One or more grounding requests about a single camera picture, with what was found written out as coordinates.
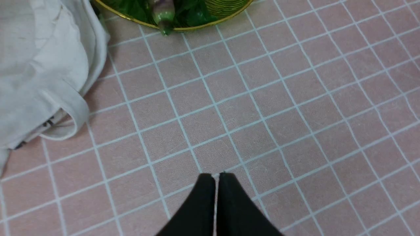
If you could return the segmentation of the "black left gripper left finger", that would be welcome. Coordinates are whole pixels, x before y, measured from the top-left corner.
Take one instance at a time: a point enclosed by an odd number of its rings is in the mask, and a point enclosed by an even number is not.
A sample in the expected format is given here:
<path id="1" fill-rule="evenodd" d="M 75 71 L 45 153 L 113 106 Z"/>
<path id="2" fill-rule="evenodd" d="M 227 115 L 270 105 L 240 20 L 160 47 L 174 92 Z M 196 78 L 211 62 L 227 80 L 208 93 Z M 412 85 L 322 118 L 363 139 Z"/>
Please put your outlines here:
<path id="1" fill-rule="evenodd" d="M 213 235 L 215 195 L 215 179 L 209 173 L 201 173 L 186 200 L 156 235 Z"/>

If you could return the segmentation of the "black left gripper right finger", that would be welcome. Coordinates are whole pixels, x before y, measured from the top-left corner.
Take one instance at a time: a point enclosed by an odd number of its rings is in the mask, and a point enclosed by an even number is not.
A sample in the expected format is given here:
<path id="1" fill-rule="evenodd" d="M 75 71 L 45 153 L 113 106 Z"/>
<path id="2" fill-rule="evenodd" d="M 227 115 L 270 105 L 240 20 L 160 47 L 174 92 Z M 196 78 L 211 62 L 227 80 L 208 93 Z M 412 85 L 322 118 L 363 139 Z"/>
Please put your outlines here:
<path id="1" fill-rule="evenodd" d="M 282 236 L 247 195 L 233 173 L 220 173 L 218 236 Z"/>

